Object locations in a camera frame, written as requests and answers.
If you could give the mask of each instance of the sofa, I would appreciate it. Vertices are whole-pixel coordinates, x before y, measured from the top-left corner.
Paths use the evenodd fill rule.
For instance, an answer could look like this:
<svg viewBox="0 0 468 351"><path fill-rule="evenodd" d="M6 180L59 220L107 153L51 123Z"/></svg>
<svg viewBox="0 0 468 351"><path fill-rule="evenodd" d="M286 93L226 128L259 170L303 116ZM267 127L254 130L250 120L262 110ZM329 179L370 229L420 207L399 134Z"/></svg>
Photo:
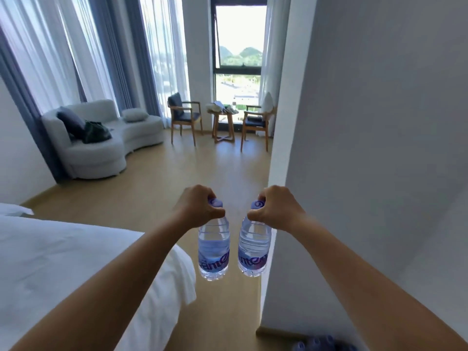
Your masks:
<svg viewBox="0 0 468 351"><path fill-rule="evenodd" d="M42 116L45 129L71 178L99 179L118 175L127 166L126 154L135 149L162 143L162 119L149 116L142 122L126 123L117 114L112 100L98 100L65 106L83 120L101 122L112 138L93 144L70 139L57 109Z"/></svg>

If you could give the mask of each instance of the hand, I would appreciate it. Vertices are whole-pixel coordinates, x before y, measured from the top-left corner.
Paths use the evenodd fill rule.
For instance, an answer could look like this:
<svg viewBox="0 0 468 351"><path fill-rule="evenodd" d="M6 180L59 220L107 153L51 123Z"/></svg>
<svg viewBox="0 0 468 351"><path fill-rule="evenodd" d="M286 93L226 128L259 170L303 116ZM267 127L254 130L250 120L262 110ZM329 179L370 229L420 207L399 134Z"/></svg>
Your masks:
<svg viewBox="0 0 468 351"><path fill-rule="evenodd" d="M202 185L187 187L174 206L175 217L186 223L187 230L202 226L211 219L223 218L224 208L211 206L208 203L210 198L216 198L216 195L209 187Z"/></svg>
<svg viewBox="0 0 468 351"><path fill-rule="evenodd" d="M290 233L292 225L307 216L286 187L270 186L265 188L258 195L258 200L265 201L265 206L250 210L247 217L275 229Z"/></svg>

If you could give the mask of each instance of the white bedsheet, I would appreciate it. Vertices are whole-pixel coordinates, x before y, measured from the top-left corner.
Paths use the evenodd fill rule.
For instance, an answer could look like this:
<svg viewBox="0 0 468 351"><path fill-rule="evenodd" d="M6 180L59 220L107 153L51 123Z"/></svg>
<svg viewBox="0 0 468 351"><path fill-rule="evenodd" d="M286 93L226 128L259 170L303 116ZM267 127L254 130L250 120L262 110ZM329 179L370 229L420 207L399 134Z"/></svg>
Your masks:
<svg viewBox="0 0 468 351"><path fill-rule="evenodd" d="M95 225L0 217L0 350L142 233ZM116 350L163 350L183 304L194 301L195 269L171 250Z"/></svg>

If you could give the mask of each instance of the forearm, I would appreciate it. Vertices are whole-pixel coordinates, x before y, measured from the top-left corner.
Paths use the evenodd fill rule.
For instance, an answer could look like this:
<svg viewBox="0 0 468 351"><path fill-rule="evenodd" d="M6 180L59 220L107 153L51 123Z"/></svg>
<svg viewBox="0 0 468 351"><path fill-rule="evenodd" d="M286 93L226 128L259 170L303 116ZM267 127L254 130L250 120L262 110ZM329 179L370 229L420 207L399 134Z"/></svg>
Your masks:
<svg viewBox="0 0 468 351"><path fill-rule="evenodd" d="M12 348L113 350L186 227L170 218L59 303Z"/></svg>
<svg viewBox="0 0 468 351"><path fill-rule="evenodd" d="M372 351L468 349L450 327L312 219L302 219L291 234Z"/></svg>

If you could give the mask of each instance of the purple label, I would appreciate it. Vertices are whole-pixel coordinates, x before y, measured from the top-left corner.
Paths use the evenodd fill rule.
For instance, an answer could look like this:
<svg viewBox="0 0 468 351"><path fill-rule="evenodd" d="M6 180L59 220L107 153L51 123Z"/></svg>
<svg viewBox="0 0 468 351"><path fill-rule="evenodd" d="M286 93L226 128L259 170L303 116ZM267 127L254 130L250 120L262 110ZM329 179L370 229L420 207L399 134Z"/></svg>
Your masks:
<svg viewBox="0 0 468 351"><path fill-rule="evenodd" d="M229 263L229 250L221 257L213 258L213 259L208 259L203 256L200 251L198 252L198 265L200 267L211 273L219 272L227 266Z"/></svg>
<svg viewBox="0 0 468 351"><path fill-rule="evenodd" d="M239 249L237 256L239 257L239 262L248 270L258 270L261 269L266 264L268 259L268 253L262 257L250 257L246 255L241 249Z"/></svg>

